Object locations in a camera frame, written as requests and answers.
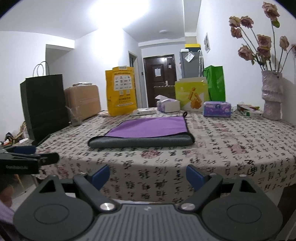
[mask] green shopping bag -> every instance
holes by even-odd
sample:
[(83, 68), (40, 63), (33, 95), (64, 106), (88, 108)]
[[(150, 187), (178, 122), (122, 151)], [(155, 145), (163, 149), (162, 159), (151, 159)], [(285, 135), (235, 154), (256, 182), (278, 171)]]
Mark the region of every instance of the green shopping bag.
[(203, 75), (207, 78), (210, 100), (226, 101), (223, 67), (210, 65), (204, 68)]

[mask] beige suitcase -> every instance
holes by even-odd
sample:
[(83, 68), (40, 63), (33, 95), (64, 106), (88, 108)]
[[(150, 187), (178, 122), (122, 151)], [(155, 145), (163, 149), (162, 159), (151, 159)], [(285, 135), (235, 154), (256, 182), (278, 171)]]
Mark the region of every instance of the beige suitcase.
[(66, 105), (80, 107), (82, 120), (101, 111), (99, 89), (96, 85), (78, 83), (65, 89)]

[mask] blue gripper pad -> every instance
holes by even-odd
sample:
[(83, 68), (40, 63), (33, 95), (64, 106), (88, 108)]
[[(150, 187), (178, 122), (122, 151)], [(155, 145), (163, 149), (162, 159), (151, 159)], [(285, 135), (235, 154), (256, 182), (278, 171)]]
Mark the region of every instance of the blue gripper pad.
[(110, 168), (108, 165), (104, 165), (99, 170), (95, 170), (88, 174), (86, 179), (97, 189), (100, 190), (105, 183), (109, 180)]
[(14, 146), (13, 153), (17, 154), (34, 154), (36, 152), (35, 146)]
[(209, 176), (197, 171), (194, 166), (188, 165), (186, 168), (186, 179), (194, 190), (197, 191), (209, 180)]

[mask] black paper bag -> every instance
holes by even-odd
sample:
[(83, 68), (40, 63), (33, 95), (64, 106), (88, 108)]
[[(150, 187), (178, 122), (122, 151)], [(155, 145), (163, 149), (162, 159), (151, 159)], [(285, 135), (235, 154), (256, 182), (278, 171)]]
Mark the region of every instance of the black paper bag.
[(69, 125), (61, 74), (26, 78), (20, 92), (30, 139), (41, 141)]

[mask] door frame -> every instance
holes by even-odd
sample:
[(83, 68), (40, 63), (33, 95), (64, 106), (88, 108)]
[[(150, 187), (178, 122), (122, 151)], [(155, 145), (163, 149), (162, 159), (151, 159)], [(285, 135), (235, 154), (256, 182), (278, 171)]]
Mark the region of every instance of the door frame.
[(148, 83), (147, 83), (147, 69), (146, 69), (146, 59), (151, 59), (151, 58), (163, 58), (163, 57), (172, 57), (173, 59), (173, 64), (175, 66), (175, 80), (177, 81), (177, 67), (176, 67), (176, 62), (175, 62), (175, 55), (174, 54), (167, 54), (167, 55), (156, 55), (156, 56), (150, 56), (150, 57), (145, 57), (143, 58), (143, 63), (144, 63), (144, 72), (145, 72), (145, 89), (146, 89), (146, 96), (147, 96), (147, 106), (149, 106), (148, 102)]
[(142, 92), (141, 92), (141, 83), (140, 83), (139, 58), (134, 53), (128, 51), (129, 60), (130, 60), (130, 55), (135, 57), (135, 61), (133, 62), (133, 64), (134, 64), (134, 78), (135, 78), (135, 86), (136, 86), (137, 108), (142, 108), (143, 102), (142, 102)]

